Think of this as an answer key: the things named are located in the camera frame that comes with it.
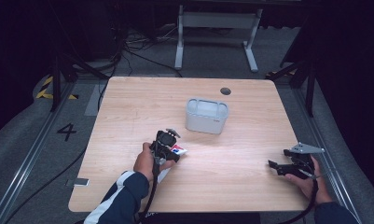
metal bracket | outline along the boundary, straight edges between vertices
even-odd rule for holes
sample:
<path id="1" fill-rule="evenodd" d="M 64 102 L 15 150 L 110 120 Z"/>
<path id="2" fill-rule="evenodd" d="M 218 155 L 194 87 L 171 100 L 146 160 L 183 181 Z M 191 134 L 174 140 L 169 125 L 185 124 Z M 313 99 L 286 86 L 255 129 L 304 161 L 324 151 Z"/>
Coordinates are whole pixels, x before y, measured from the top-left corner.
<path id="1" fill-rule="evenodd" d="M 86 178 L 77 178 L 77 179 L 68 179 L 65 183 L 66 187 L 73 188 L 79 186 L 87 186 L 89 184 L 89 180 Z"/>
<path id="2" fill-rule="evenodd" d="M 309 153 L 323 153 L 326 150 L 319 147 L 312 147 L 303 143 L 298 143 L 294 147 L 289 149 L 290 152 L 299 153 L 299 154 L 309 154 Z"/>

jacket sleeve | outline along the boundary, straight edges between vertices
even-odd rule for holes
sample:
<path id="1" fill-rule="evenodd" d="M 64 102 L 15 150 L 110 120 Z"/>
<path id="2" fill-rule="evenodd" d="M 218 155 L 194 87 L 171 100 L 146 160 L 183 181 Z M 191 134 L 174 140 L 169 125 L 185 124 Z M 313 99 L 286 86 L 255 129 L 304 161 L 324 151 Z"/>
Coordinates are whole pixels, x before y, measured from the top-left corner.
<path id="1" fill-rule="evenodd" d="M 87 216 L 84 224 L 134 223 L 133 216 L 140 210 L 141 200 L 148 190 L 149 182 L 144 175 L 125 172 Z"/>
<path id="2" fill-rule="evenodd" d="M 338 203 L 321 203 L 314 213 L 316 224 L 358 224 L 354 215 Z"/>

table top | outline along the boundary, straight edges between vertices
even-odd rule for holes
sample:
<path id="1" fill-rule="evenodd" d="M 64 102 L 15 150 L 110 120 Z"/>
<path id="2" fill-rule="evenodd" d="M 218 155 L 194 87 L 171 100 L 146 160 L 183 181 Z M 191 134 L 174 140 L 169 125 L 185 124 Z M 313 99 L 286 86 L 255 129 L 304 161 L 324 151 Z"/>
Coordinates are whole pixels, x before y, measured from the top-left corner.
<path id="1" fill-rule="evenodd" d="M 230 95 L 220 92 L 224 87 Z M 191 98 L 228 105 L 221 134 L 186 129 Z M 268 160 L 289 164 L 283 149 L 298 142 L 271 81 L 112 77 L 78 174 L 90 183 L 74 188 L 70 210 L 93 210 L 118 177 L 132 169 L 142 144 L 166 128 L 177 130 L 177 145 L 188 152 L 159 183 L 151 212 L 296 211 L 307 206 L 299 189 L 268 166 Z"/>
<path id="2" fill-rule="evenodd" d="M 321 0 L 122 0 L 128 4 L 183 5 L 183 6 L 221 6 L 221 7 L 321 7 Z"/>

metal stand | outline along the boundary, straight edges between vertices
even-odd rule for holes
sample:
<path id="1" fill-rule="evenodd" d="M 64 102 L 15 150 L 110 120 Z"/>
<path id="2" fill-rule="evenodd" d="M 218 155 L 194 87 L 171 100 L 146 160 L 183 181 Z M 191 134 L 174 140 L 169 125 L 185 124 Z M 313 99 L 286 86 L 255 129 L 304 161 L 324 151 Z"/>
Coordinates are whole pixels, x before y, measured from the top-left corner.
<path id="1" fill-rule="evenodd" d="M 175 69 L 181 69 L 183 66 L 184 53 L 184 27 L 213 27 L 213 28 L 233 28 L 251 30 L 248 41 L 243 42 L 245 54 L 252 72 L 257 72 L 256 59 L 254 58 L 251 47 L 256 30 L 259 25 L 262 9 L 256 14 L 237 14 L 237 13 L 213 13 L 213 12 L 184 12 L 183 6 L 180 6 L 178 12 L 178 43 L 175 53 Z"/>

yellow tape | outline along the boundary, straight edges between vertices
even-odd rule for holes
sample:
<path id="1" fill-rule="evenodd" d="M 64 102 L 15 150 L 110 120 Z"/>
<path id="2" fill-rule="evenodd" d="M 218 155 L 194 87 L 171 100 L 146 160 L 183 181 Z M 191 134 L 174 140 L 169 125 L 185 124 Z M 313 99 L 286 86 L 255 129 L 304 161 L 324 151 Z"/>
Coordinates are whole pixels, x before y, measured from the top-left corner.
<path id="1" fill-rule="evenodd" d="M 49 84 L 52 82 L 52 79 L 53 79 L 52 74 L 49 74 L 49 76 L 45 80 L 44 84 L 42 85 L 41 90 L 39 91 L 39 93 L 36 95 L 35 98 L 37 98 L 37 99 L 38 98 L 53 99 L 53 94 L 45 93 L 47 91 L 47 88 L 48 88 Z M 70 99 L 70 100 L 77 100 L 78 98 L 79 98 L 79 96 L 75 95 L 75 94 L 71 94 L 68 97 L 68 99 Z"/>

